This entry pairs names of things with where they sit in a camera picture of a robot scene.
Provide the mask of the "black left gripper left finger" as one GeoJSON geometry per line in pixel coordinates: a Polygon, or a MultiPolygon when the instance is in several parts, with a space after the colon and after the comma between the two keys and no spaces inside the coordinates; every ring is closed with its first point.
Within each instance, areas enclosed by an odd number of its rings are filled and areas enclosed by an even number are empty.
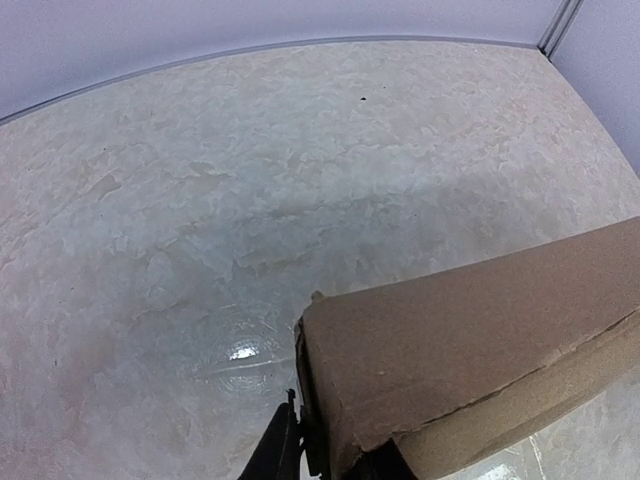
{"type": "Polygon", "coordinates": [[[306,458],[309,475],[320,476],[320,424],[311,407],[296,409],[296,393],[287,390],[254,449],[240,479],[300,479],[306,458]]]}

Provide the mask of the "brown cardboard box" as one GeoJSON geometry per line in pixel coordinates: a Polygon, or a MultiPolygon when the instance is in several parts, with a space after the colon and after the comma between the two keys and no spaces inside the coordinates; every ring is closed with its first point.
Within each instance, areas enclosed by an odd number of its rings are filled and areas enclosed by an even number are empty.
{"type": "Polygon", "coordinates": [[[296,326],[311,474],[397,448],[438,479],[540,431],[639,361],[639,222],[337,296],[296,326]]]}

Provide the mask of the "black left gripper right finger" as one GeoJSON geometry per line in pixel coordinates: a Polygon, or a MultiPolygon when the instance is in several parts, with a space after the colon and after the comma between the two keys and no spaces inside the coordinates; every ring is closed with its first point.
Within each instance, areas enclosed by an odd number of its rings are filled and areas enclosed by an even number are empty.
{"type": "Polygon", "coordinates": [[[417,480],[393,439],[365,452],[344,475],[346,480],[417,480]]]}

